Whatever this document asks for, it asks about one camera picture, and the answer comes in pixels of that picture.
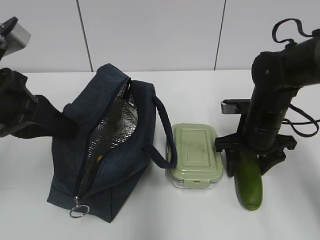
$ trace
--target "white wall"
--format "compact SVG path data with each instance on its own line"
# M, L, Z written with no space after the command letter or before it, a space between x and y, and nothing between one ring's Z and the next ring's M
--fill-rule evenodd
M13 16L31 39L0 67L24 73L90 71L75 0L2 0L0 23Z
M272 27L298 18L305 32L320 28L319 0L79 0L93 70L113 63L124 71L250 69L262 51L279 51ZM89 58L76 0L6 0L31 33L29 45L0 62L20 72L88 72ZM279 38L298 36L294 23Z
M93 69L212 70L224 0L80 0Z
M275 43L271 36L283 19L300 19L304 32L311 34L320 28L319 9L319 0L226 0L216 69L250 69L260 52L284 49L285 43ZM298 34L293 21L281 25L277 36L307 39Z

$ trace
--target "zipper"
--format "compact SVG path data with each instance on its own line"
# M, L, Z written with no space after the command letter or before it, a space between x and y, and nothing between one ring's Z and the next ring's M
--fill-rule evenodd
M125 90L123 92L123 96L122 97L126 97L129 95L130 93L130 87L131 87L131 78L130 77L126 77L120 84L119 86L115 89L113 95L112 95L112 100L109 101L109 103L107 104L107 106L105 107L104 111L102 112L102 114L100 115L98 121L96 122L96 124L91 128L91 130L89 131L89 134L85 140L85 150L84 150L84 154L83 154L83 159L82 159L82 163L81 163L81 167L80 167L80 170L78 172L78 175L77 175L77 179L76 179L76 182L75 182L75 185L74 185L74 190L73 190L73 199L74 199L74 203L75 203L75 207L73 207L70 211L70 217L72 218L80 218L80 217L83 217L84 215L88 214L89 211L90 211L90 207L88 205L81 205L79 203L79 200L81 197L83 197L83 195L85 194L82 194L82 195L79 195L79 192L80 192L80 189L85 189L88 187L88 184L87 185L83 185L81 186L81 182L83 180L84 177L87 177L85 176L85 172L86 172L86 162L87 162L87 158L88 158L88 151L89 151L89 141L90 141L90 138L91 138L91 135L93 134L94 130L97 128L97 126L101 123L101 121L104 119L104 117L106 116L106 114L108 113L108 111L110 110L112 104L114 103L114 100L116 99L117 95L119 94L119 91L121 90L121 88L123 87L123 85L126 84L126 87L125 87ZM107 151L104 155L100 156L99 158L103 159L107 154L108 154L109 151ZM79 209L79 208L86 208L86 213L80 215L80 216L73 216L72 213Z

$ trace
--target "denim lunch bag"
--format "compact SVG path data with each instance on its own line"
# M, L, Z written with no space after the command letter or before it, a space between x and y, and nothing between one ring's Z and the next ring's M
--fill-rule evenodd
M156 108L171 148L166 161L153 146ZM52 140L54 175L47 201L111 222L146 171L177 165L177 150L164 105L153 84L131 80L111 64L100 67L64 115L79 125L72 139Z

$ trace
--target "green lid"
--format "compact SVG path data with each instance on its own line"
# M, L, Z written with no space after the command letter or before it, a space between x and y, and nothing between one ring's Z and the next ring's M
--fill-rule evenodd
M221 153L215 149L216 131L204 124L181 123L172 127L178 153L175 169L169 171L183 188L210 188L223 176ZM167 147L167 159L171 158Z

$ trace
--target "silver foil lining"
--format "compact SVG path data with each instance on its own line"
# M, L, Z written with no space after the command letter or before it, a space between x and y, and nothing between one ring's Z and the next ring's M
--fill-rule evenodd
M82 191L86 190L90 174L99 158L127 141L137 127L138 113L134 98L132 94L128 99L123 98L126 85L122 86L109 111L90 136L78 195L83 194Z

